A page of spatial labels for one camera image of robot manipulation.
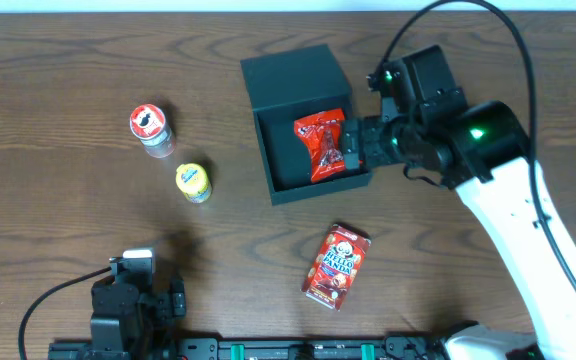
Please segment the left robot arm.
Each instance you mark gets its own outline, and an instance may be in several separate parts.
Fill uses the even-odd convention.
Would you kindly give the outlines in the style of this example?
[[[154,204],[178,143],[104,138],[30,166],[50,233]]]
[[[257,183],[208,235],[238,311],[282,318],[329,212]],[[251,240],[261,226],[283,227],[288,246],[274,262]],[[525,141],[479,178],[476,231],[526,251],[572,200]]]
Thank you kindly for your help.
[[[91,342],[78,351],[82,360],[178,357],[172,339],[176,321],[186,315],[185,286],[176,275],[157,292],[151,274],[116,275],[91,289]]]

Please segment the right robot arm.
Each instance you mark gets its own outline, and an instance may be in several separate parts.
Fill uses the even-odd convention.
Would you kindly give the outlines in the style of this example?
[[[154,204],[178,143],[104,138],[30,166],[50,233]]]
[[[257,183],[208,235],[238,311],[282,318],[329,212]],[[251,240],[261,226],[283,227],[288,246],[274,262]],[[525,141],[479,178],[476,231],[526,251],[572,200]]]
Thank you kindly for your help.
[[[576,359],[576,245],[552,203],[541,165],[513,111],[469,107],[457,89],[429,101],[349,119],[340,147],[350,169],[403,165],[439,174],[494,243],[546,359]]]

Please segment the red candy bag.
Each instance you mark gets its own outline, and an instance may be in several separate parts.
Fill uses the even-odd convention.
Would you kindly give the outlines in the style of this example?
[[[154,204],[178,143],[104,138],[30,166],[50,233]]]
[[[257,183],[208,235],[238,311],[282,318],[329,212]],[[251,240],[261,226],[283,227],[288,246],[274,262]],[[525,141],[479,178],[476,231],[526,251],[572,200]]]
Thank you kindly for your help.
[[[316,184],[344,172],[362,172],[347,170],[344,155],[340,150],[339,136],[346,120],[342,108],[317,112],[293,122],[294,134],[306,147],[310,159],[309,179]]]

